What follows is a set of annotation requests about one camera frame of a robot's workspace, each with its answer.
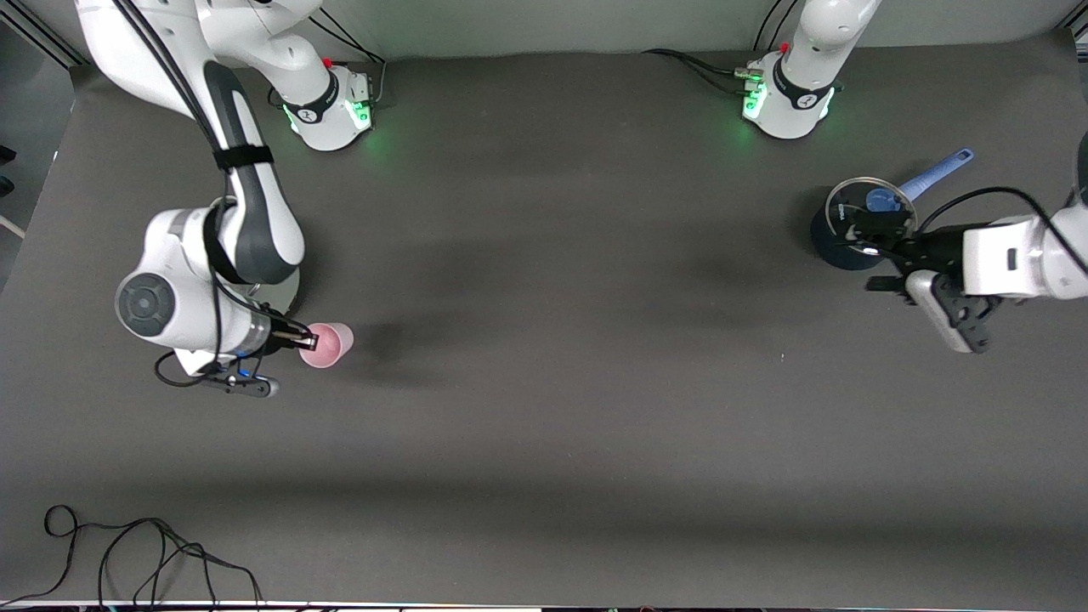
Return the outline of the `pink plastic cup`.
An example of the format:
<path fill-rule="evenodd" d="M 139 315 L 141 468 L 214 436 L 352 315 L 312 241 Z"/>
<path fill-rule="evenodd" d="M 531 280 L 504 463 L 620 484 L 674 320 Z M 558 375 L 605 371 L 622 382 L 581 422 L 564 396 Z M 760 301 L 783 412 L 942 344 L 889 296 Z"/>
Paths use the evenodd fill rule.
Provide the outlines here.
<path fill-rule="evenodd" d="M 312 342 L 309 348 L 299 348 L 302 363 L 318 369 L 336 365 L 353 348 L 354 331 L 347 325 L 309 325 Z"/>

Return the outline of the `glass lid with blue knob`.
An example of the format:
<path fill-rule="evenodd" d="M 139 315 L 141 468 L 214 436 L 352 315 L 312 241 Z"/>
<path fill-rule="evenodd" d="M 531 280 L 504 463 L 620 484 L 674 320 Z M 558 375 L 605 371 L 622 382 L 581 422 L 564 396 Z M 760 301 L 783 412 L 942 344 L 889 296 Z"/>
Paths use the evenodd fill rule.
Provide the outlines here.
<path fill-rule="evenodd" d="M 914 231 L 917 228 L 918 218 L 915 206 L 898 186 L 878 178 L 846 179 L 830 191 L 821 213 L 823 224 L 829 234 L 830 244 L 836 250 L 843 252 L 843 254 L 850 252 L 858 257 L 879 258 L 881 250 L 885 249 L 885 247 L 882 249 L 852 249 L 842 244 L 842 238 L 846 234 L 846 225 L 842 221 L 842 216 L 846 207 L 865 207 L 871 212 L 894 212 L 901 208 L 908 208 L 916 216 Z"/>

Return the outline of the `grey-green stockpot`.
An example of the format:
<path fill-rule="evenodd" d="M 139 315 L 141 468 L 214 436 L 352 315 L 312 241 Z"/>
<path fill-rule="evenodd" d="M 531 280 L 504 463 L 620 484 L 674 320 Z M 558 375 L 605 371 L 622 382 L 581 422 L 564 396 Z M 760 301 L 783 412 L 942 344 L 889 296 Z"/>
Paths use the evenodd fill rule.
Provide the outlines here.
<path fill-rule="evenodd" d="M 287 317 L 302 285 L 302 232 L 295 227 L 281 248 L 268 210 L 222 196 L 207 207 L 207 267 L 218 293 L 245 311 Z"/>

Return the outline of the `black metal rail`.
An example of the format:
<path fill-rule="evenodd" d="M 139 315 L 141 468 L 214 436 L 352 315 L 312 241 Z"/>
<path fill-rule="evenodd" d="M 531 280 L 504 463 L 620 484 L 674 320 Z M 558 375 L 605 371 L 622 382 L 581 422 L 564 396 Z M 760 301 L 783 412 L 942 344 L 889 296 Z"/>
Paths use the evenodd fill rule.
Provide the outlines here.
<path fill-rule="evenodd" d="M 0 22 L 58 65 L 71 69 L 92 63 L 30 8 L 26 0 L 0 0 Z"/>

